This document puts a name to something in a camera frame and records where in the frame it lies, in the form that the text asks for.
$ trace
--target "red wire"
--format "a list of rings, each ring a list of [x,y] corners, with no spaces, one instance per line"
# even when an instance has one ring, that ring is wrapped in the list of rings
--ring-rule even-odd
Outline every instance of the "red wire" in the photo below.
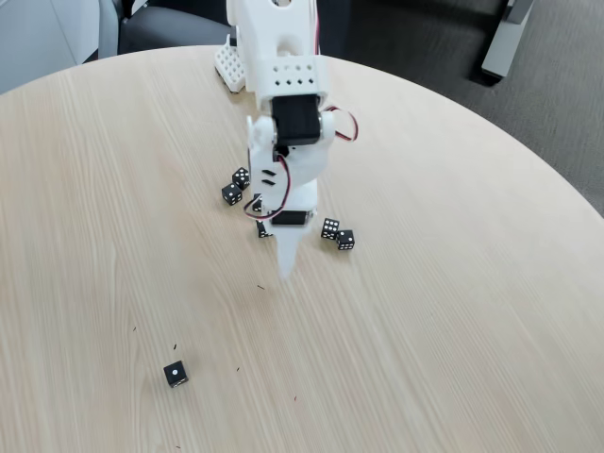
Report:
[[[317,15],[317,29],[314,33],[314,55],[319,55],[319,10],[316,10]]]
[[[253,198],[252,201],[250,201],[243,207],[243,212],[250,219],[271,220],[273,217],[276,217],[285,209],[285,204],[287,203],[287,199],[290,196],[290,189],[292,188],[292,177],[290,176],[290,168],[287,166],[287,162],[285,161],[285,158],[283,158],[283,156],[279,155],[277,157],[277,160],[281,163],[281,165],[283,165],[283,169],[285,170],[285,175],[287,175],[287,188],[285,189],[285,194],[283,195],[283,201],[281,202],[281,206],[279,207],[278,210],[274,210],[273,212],[271,212],[270,214],[267,214],[267,215],[250,214],[249,212],[247,212],[247,210],[249,209],[250,206],[252,206],[254,203],[256,203],[259,200],[259,198],[262,196],[260,194],[256,198]]]
[[[359,123],[357,123],[357,118],[355,118],[355,115],[353,115],[349,111],[342,110],[336,106],[329,106],[329,107],[325,108],[324,111],[334,111],[334,110],[345,111],[346,113],[348,113],[350,115],[350,118],[352,118],[352,122],[355,125],[355,132],[352,137],[348,137],[347,135],[344,135],[342,132],[338,132],[337,130],[336,130],[336,137],[338,137],[339,139],[342,139],[342,140],[346,140],[347,142],[354,142],[359,137]]]

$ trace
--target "white wall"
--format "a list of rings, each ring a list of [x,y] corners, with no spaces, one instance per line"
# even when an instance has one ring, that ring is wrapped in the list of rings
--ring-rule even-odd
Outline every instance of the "white wall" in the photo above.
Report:
[[[98,48],[98,0],[49,0],[77,64]]]
[[[75,64],[50,0],[2,4],[0,93]]]

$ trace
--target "white 3d-printed part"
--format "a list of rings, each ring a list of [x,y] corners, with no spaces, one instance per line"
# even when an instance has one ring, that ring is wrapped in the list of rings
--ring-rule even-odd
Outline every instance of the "white 3d-printed part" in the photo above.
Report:
[[[237,47],[231,47],[229,43],[230,35],[226,36],[225,45],[216,52],[214,66],[228,89],[231,92],[240,92],[245,86],[245,71]]]

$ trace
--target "die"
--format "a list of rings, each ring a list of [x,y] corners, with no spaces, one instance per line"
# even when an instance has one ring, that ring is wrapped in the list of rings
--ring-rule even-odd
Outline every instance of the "die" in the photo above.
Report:
[[[258,229],[259,238],[268,238],[269,236],[273,236],[272,234],[266,232],[266,228],[264,227],[262,220],[256,221],[256,228]]]
[[[185,373],[185,367],[183,366],[182,361],[177,361],[176,363],[166,366],[163,369],[163,372],[166,375],[166,379],[168,379],[168,384],[173,389],[189,380],[187,373]]]
[[[223,198],[229,205],[234,205],[242,201],[242,191],[237,185],[229,184],[223,187]]]
[[[254,198],[253,199],[255,200],[258,195],[260,195],[260,194],[259,193],[254,193]],[[260,196],[260,198],[258,199],[258,201],[252,205],[252,210],[254,212],[260,212],[260,211],[262,211],[262,196]]]
[[[326,239],[336,239],[338,233],[339,220],[325,219],[323,222],[323,231],[321,231],[321,237]]]
[[[339,231],[336,235],[336,242],[338,243],[338,250],[350,250],[355,246],[355,236],[352,234],[352,229],[345,229]]]
[[[237,184],[237,187],[242,191],[247,189],[247,186],[249,186],[249,172],[241,167],[233,173],[233,184]]]

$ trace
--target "gray floor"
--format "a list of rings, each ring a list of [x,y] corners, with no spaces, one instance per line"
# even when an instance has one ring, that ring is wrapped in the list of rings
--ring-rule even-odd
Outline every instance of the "gray floor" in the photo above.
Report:
[[[493,122],[604,214],[604,1],[535,2],[510,75],[492,87],[471,78],[505,0],[353,0],[345,57]]]

